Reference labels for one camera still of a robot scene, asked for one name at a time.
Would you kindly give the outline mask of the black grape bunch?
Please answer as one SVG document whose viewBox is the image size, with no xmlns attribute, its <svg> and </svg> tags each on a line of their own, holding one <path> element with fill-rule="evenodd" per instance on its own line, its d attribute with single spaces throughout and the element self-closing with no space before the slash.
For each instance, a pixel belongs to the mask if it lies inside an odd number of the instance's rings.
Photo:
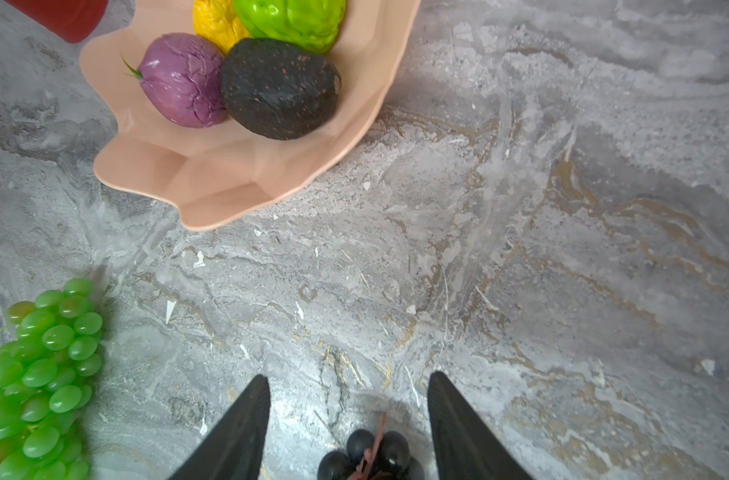
<svg viewBox="0 0 729 480">
<path fill-rule="evenodd" d="M 411 454 L 406 438 L 386 430 L 387 415 L 376 432 L 360 428 L 346 440 L 346 448 L 326 453 L 318 464 L 318 480 L 385 479 L 424 480 L 420 462 Z"/>
</svg>

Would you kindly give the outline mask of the yellow fake lemon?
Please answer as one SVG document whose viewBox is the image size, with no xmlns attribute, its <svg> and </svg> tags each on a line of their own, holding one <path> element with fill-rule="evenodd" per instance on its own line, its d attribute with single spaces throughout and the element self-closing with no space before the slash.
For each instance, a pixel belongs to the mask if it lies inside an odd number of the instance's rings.
<svg viewBox="0 0 729 480">
<path fill-rule="evenodd" d="M 212 42 L 224 55 L 240 40 L 250 38 L 250 32 L 234 11 L 232 0 L 194 1 L 192 24 L 197 36 Z"/>
</svg>

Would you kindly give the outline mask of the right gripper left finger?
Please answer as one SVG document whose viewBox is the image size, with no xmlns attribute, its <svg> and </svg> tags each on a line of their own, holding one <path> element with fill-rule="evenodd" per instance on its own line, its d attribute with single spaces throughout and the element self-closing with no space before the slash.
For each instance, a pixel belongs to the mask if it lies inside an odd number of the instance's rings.
<svg viewBox="0 0 729 480">
<path fill-rule="evenodd" d="M 256 375 L 170 480 L 256 480 L 270 420 L 270 384 Z"/>
</svg>

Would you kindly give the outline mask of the purple fake fruit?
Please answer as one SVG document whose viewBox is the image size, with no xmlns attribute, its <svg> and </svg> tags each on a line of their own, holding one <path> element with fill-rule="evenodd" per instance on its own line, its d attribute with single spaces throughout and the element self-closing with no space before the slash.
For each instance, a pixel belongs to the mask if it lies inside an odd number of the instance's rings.
<svg viewBox="0 0 729 480">
<path fill-rule="evenodd" d="M 226 119 L 220 94 L 224 54 L 210 41 L 188 33 L 162 35 L 150 43 L 130 74 L 166 120 L 186 128 L 208 128 Z"/>
</svg>

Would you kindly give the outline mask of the green bumpy fake fruit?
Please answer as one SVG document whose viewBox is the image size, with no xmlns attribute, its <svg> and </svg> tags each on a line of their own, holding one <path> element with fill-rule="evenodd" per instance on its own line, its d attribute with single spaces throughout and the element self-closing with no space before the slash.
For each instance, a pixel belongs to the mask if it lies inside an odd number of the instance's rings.
<svg viewBox="0 0 729 480">
<path fill-rule="evenodd" d="M 294 44 L 326 54 L 346 18 L 346 0 L 234 0 L 234 12 L 254 38 Z"/>
</svg>

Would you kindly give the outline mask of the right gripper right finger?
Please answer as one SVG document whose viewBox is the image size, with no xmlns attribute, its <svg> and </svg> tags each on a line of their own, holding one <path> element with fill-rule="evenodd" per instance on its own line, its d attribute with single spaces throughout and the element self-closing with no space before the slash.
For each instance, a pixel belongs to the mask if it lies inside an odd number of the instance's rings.
<svg viewBox="0 0 729 480">
<path fill-rule="evenodd" d="M 427 390 L 432 443 L 441 480 L 531 480 L 441 371 Z"/>
</svg>

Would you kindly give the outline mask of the green grape bunch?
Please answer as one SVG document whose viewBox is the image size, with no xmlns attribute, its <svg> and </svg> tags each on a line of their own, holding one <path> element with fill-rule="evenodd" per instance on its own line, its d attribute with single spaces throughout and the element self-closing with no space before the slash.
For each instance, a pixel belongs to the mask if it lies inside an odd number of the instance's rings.
<svg viewBox="0 0 729 480">
<path fill-rule="evenodd" d="M 94 284 L 72 279 L 6 310 L 0 347 L 0 479 L 88 479 L 80 420 L 104 366 Z"/>
</svg>

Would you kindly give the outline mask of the dark fake avocado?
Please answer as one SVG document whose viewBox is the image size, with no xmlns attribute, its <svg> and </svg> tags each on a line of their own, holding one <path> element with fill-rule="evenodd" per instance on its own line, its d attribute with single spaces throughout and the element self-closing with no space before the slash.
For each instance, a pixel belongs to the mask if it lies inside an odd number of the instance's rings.
<svg viewBox="0 0 729 480">
<path fill-rule="evenodd" d="M 294 140 L 326 124 L 338 108 L 342 76 L 324 56 L 268 38 L 246 38 L 222 63 L 226 111 L 250 132 Z"/>
</svg>

